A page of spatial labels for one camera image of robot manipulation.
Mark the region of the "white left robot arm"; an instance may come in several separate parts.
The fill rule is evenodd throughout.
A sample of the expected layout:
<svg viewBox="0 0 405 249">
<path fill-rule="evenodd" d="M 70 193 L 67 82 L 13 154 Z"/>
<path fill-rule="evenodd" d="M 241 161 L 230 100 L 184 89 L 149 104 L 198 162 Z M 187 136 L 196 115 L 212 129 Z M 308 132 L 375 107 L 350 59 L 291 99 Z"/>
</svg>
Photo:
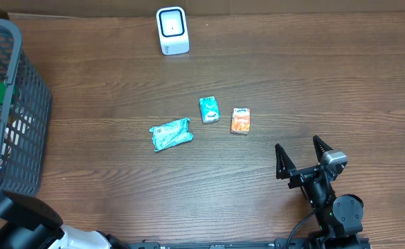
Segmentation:
<svg viewBox="0 0 405 249">
<path fill-rule="evenodd" d="M 0 190 L 0 248 L 127 248 L 110 234 L 63 224 L 60 215 L 32 196 Z"/>
</svg>

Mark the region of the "small teal tissue pack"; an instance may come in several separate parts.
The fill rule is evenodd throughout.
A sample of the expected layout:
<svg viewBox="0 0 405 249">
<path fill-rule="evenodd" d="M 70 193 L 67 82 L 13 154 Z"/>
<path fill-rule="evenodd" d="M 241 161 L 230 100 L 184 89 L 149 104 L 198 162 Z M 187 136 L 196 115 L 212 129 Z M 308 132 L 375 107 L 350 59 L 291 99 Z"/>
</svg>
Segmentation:
<svg viewBox="0 0 405 249">
<path fill-rule="evenodd" d="M 200 98 L 199 107 L 204 124 L 217 122 L 220 119 L 218 103 L 214 96 Z"/>
</svg>

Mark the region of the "large teal wipes pack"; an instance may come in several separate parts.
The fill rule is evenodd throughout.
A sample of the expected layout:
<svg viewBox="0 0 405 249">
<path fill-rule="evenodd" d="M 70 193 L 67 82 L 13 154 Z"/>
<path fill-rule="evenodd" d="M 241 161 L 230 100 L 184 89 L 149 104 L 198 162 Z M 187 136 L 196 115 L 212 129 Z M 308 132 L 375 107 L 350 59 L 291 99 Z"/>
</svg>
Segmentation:
<svg viewBox="0 0 405 249">
<path fill-rule="evenodd" d="M 159 152 L 193 139 L 193 134 L 188 131 L 190 118 L 182 118 L 151 127 L 149 132 L 152 134 L 154 151 Z"/>
</svg>

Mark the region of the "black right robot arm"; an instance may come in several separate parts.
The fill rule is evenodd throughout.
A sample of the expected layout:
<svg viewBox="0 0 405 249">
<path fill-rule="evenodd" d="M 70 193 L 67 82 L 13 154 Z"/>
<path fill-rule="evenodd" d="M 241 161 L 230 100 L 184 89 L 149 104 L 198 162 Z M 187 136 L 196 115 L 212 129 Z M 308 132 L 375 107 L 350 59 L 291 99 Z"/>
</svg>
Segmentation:
<svg viewBox="0 0 405 249">
<path fill-rule="evenodd" d="M 312 212 L 303 218 L 286 239 L 276 239 L 276 248 L 366 249 L 368 239 L 359 237 L 363 230 L 363 201 L 356 195 L 336 196 L 331 182 L 342 173 L 348 163 L 340 149 L 333 149 L 318 136 L 313 137 L 317 164 L 297 169 L 283 147 L 275 145 L 276 178 L 288 179 L 288 187 L 299 187 L 309 202 Z M 310 217 L 315 216 L 319 230 L 306 238 L 294 237 L 296 231 Z"/>
</svg>

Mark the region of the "orange tissue pack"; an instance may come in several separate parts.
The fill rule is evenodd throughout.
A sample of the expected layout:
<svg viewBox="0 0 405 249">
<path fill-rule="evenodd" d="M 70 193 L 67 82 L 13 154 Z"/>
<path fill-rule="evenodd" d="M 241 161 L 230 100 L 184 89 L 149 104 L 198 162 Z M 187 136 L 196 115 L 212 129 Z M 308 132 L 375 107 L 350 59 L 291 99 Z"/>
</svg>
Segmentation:
<svg viewBox="0 0 405 249">
<path fill-rule="evenodd" d="M 245 134 L 250 130 L 251 111 L 248 108 L 234 108 L 231 116 L 231 133 Z"/>
</svg>

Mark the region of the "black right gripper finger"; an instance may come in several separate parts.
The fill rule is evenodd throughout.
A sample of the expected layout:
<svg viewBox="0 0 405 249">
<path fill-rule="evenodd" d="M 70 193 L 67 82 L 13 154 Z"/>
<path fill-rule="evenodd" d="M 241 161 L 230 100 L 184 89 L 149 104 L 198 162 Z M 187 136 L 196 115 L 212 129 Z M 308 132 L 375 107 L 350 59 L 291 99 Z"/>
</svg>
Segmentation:
<svg viewBox="0 0 405 249">
<path fill-rule="evenodd" d="M 328 144 L 326 144 L 322 139 L 320 139 L 319 136 L 317 136 L 317 135 L 315 135 L 313 137 L 313 143 L 314 143 L 317 160 L 320 163 L 321 159 L 323 157 L 323 154 L 327 151 L 331 151 L 332 148 Z"/>
<path fill-rule="evenodd" d="M 276 178 L 290 178 L 290 173 L 296 170 L 296 166 L 291 161 L 285 150 L 280 144 L 275 145 L 276 151 Z"/>
</svg>

